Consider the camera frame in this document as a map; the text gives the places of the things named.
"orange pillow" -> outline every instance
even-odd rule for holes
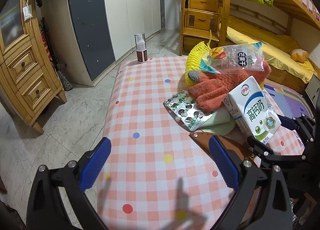
[[[302,49],[294,49],[291,51],[291,58],[296,62],[304,63],[308,59],[308,57],[308,52]]]

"yellow bedding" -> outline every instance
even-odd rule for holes
[[[300,48],[297,42],[287,35],[275,35],[233,16],[229,17],[227,38],[236,44],[251,44],[263,42],[262,50],[267,63],[280,70],[300,78],[305,83],[311,80],[314,69],[306,60],[304,63],[295,62],[290,53],[293,49]]]

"pink and white checkered cloth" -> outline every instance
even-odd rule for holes
[[[119,67],[103,133],[112,149],[98,177],[98,214],[110,229],[210,229],[234,193],[163,106],[186,89],[185,61],[150,58]],[[296,132],[283,127],[268,144],[282,155],[303,152]]]

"white milk carton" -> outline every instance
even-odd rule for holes
[[[230,91],[223,102],[241,132],[247,137],[254,136],[264,144],[281,125],[278,115],[268,109],[261,88],[253,76]]]

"red knit glove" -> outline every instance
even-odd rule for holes
[[[223,106],[223,99],[227,93],[241,84],[249,76],[253,76],[258,84],[262,83],[271,73],[271,68],[267,62],[263,61],[264,72],[262,71],[244,71],[239,74],[212,74],[191,70],[188,77],[191,81],[198,84],[190,86],[188,93],[191,97],[197,99],[197,106],[205,111],[212,112]]]

